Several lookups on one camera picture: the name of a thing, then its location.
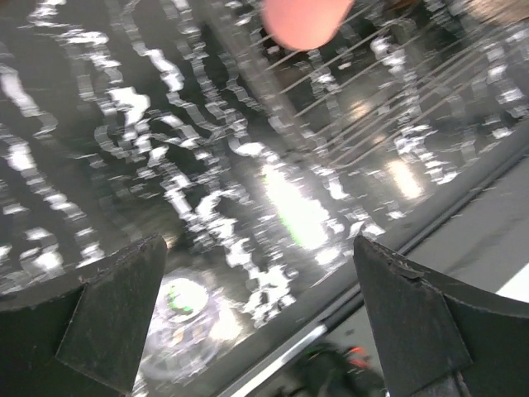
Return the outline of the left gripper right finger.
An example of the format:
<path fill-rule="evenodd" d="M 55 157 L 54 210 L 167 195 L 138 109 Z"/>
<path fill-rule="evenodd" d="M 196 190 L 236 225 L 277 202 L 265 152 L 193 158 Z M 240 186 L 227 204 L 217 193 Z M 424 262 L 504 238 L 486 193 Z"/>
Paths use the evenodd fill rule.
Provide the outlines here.
<path fill-rule="evenodd" d="M 354 262 L 392 396 L 526 396 L 528 305 L 359 236 Z"/>

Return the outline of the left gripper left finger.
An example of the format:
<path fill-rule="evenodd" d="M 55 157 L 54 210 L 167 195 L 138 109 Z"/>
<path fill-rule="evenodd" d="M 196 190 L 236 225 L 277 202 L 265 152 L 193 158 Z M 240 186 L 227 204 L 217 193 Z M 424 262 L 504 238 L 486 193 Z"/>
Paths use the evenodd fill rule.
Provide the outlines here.
<path fill-rule="evenodd" d="M 131 393 L 167 247 L 147 237 L 1 297 L 3 396 Z"/>

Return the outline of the clear drinking glass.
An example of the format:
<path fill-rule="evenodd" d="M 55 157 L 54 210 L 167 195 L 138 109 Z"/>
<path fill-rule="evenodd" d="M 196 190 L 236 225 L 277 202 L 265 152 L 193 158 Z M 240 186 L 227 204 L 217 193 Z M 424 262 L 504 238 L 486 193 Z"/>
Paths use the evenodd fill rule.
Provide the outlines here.
<path fill-rule="evenodd" d="M 151 380 L 184 383 L 242 333 L 222 294 L 200 274 L 176 270 L 161 282 L 141 358 Z"/>

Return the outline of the wire dish rack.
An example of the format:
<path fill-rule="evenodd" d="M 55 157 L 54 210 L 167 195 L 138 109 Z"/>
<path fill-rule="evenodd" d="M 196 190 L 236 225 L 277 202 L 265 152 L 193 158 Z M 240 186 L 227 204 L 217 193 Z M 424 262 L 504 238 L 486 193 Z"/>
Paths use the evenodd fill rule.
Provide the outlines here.
<path fill-rule="evenodd" d="M 528 115 L 525 1 L 358 1 L 335 36 L 292 50 L 258 1 L 220 1 L 212 27 L 299 155 L 349 168 L 395 145 L 505 134 Z"/>

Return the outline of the small pink cup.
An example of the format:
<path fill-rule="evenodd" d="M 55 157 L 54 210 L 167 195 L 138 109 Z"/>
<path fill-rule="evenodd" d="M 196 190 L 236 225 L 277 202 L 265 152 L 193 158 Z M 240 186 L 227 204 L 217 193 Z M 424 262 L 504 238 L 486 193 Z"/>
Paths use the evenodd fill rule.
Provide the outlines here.
<path fill-rule="evenodd" d="M 353 0 L 264 0 L 264 28 L 279 45 L 290 50 L 314 50 L 338 31 Z"/>

